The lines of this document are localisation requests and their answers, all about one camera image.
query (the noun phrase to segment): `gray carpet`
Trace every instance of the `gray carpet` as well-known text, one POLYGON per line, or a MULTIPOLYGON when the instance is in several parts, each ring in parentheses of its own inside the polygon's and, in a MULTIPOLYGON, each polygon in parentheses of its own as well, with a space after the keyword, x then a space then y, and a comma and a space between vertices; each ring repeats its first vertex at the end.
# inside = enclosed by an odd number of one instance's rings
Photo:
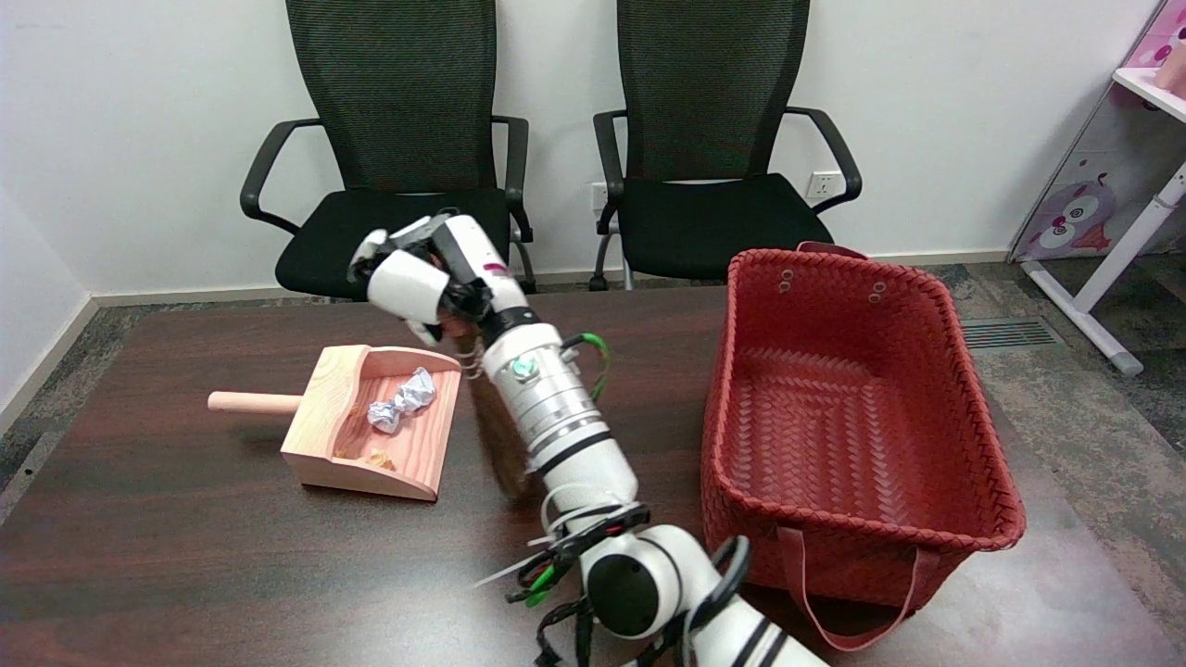
MULTIPOLYGON (((1071 292, 1096 266, 1098 260, 1046 262, 1071 292)), ((1066 341, 1060 348, 978 354, 981 377, 1020 432, 1025 455, 1035 456, 1059 481, 1117 570, 1186 655, 1186 256, 1140 260, 1095 310, 1144 363, 1144 373, 1131 379, 1117 374, 1019 267, 945 265, 929 271, 948 284, 965 319, 1041 316, 1066 341)), ((102 310, 0 440, 0 485, 6 487, 0 521, 145 315, 295 304, 332 307, 329 299, 311 298, 102 310)))

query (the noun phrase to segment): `floor vent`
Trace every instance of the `floor vent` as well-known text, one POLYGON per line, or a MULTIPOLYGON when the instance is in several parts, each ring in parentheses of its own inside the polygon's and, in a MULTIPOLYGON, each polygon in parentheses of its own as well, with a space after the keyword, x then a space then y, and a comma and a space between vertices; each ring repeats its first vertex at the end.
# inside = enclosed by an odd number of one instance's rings
POLYGON ((1050 348, 1066 344, 1040 317, 968 319, 962 324, 968 349, 974 352, 1050 348))

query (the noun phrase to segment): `wooden table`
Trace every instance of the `wooden table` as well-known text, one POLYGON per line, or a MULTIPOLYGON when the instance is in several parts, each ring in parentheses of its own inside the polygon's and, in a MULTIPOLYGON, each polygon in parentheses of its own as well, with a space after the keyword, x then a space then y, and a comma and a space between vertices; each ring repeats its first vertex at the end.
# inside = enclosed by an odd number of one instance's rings
MULTIPOLYGON (((720 288, 534 299, 613 347, 606 418, 658 522, 700 533, 700 426, 720 288)), ((301 488, 283 420, 211 389, 300 393, 325 345, 412 344, 366 305, 149 317, 0 528, 0 665, 530 665, 538 610, 467 585, 529 553, 536 508, 485 474, 459 401, 440 502, 301 488)), ((1005 439, 1015 436, 999 418, 1005 439)), ((1051 479, 1013 450, 1029 533, 971 558, 884 643, 834 665, 1178 665, 1051 479)), ((789 601, 747 592, 820 652, 789 601)), ((554 595, 549 603, 563 599, 554 595)), ((568 646, 568 627, 556 643, 568 646)), ((633 647, 599 636, 595 665, 633 647)))

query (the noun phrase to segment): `pink cartoon decal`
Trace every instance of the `pink cartoon decal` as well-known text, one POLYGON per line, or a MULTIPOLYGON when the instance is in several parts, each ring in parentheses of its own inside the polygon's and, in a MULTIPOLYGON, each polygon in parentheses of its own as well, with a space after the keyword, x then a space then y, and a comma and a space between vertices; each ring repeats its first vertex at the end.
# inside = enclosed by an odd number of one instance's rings
POLYGON ((1042 202, 1025 255, 1045 260, 1072 249, 1107 249, 1111 241, 1104 236, 1104 223, 1116 211, 1116 193, 1104 183, 1107 177, 1101 173, 1096 180, 1070 185, 1042 202))
POLYGON ((1154 19, 1124 66, 1159 68, 1182 40, 1186 40, 1186 4, 1171 0, 1154 19))

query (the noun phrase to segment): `crumpled aluminum foil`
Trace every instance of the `crumpled aluminum foil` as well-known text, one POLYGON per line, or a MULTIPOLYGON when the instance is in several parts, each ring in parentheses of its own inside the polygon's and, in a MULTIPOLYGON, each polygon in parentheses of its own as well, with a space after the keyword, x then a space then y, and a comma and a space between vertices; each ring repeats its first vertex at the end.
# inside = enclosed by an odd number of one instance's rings
POLYGON ((436 398, 433 376, 417 368, 412 379, 400 386, 389 401, 376 401, 366 408, 366 421, 384 433, 395 433, 400 417, 427 406, 436 398))

